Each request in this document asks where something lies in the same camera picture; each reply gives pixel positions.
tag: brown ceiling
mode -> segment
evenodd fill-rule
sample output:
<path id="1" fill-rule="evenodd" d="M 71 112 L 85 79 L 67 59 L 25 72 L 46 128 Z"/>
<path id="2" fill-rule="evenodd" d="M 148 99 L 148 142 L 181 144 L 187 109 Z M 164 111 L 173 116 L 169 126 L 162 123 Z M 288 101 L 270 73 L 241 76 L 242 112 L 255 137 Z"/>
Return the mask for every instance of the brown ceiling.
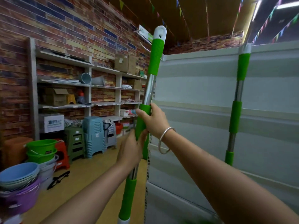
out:
<path id="1" fill-rule="evenodd" d="M 119 0 L 110 1 L 120 10 Z M 179 15 L 176 0 L 151 0 L 155 10 L 148 0 L 122 0 L 125 5 L 122 9 L 124 15 L 135 23 L 145 26 L 151 33 L 159 25 L 162 19 L 169 30 L 167 31 L 166 43 L 175 44 L 177 41 L 189 41 L 190 37 L 199 39 L 207 37 L 207 20 L 205 12 L 205 0 L 178 0 L 186 20 Z M 210 36 L 232 33 L 241 0 L 207 0 L 209 14 Z M 247 31 L 248 23 L 254 10 L 254 0 L 244 0 L 239 14 L 235 31 Z"/>

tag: sign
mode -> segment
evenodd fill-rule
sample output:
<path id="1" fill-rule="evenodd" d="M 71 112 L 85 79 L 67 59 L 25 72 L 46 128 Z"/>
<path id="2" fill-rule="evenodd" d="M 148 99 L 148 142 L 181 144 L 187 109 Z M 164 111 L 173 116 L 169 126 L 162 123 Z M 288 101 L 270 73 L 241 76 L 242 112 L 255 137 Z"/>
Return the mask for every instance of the sign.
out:
<path id="1" fill-rule="evenodd" d="M 148 41 L 152 42 L 152 35 L 141 25 L 139 25 L 139 34 L 145 37 Z"/>

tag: green bucket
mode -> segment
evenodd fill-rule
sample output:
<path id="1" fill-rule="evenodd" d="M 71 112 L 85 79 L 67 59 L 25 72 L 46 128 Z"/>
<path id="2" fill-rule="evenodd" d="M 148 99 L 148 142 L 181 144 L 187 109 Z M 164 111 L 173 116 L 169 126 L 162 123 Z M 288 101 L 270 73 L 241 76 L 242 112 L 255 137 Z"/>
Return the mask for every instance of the green bucket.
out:
<path id="1" fill-rule="evenodd" d="M 27 150 L 32 150 L 34 154 L 47 155 L 53 153 L 55 149 L 56 140 L 39 140 L 32 141 L 26 144 Z"/>
<path id="2" fill-rule="evenodd" d="M 38 155 L 32 151 L 28 151 L 26 154 L 28 156 L 28 162 L 41 164 L 41 163 L 44 163 L 44 162 L 47 162 L 47 161 L 53 159 L 55 156 L 55 153 L 57 153 L 57 149 L 54 148 L 54 151 L 47 155 Z"/>

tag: fluorescent light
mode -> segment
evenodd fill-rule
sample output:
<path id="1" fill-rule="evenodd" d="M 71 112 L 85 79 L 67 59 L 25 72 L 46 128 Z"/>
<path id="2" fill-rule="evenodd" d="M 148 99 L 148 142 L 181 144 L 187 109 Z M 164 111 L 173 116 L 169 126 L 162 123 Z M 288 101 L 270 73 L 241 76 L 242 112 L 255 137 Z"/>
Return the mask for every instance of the fluorescent light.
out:
<path id="1" fill-rule="evenodd" d="M 285 8 L 290 8 L 295 6 L 299 6 L 299 1 L 294 1 L 294 2 L 279 5 L 276 9 L 285 9 Z"/>
<path id="2" fill-rule="evenodd" d="M 256 17 L 256 14 L 257 14 L 257 11 L 259 11 L 259 8 L 261 6 L 262 1 L 263 0 L 258 0 L 258 2 L 256 4 L 256 7 L 255 7 L 255 10 L 254 10 L 254 13 L 253 13 L 252 21 L 254 21 L 254 19 Z"/>

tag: silver bangle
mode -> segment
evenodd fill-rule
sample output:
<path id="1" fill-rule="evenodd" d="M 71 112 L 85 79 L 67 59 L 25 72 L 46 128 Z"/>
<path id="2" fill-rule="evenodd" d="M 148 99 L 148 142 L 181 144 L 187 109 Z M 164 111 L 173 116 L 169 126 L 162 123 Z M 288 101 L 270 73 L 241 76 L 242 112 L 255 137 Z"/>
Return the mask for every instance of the silver bangle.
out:
<path id="1" fill-rule="evenodd" d="M 160 140 L 159 140 L 158 149 L 159 149 L 159 152 L 160 152 L 161 154 L 163 154 L 163 155 L 165 155 L 166 153 L 168 153 L 168 152 L 170 151 L 170 148 L 169 148 L 165 153 L 163 153 L 163 152 L 161 151 L 161 142 L 162 142 L 162 139 L 163 139 L 164 135 L 167 133 L 167 131 L 169 131 L 169 130 L 171 130 L 171 129 L 174 130 L 174 131 L 176 132 L 175 128 L 173 128 L 173 127 L 169 127 L 169 128 L 167 128 L 167 129 L 164 131 L 164 133 L 162 134 L 162 136 L 160 137 Z"/>

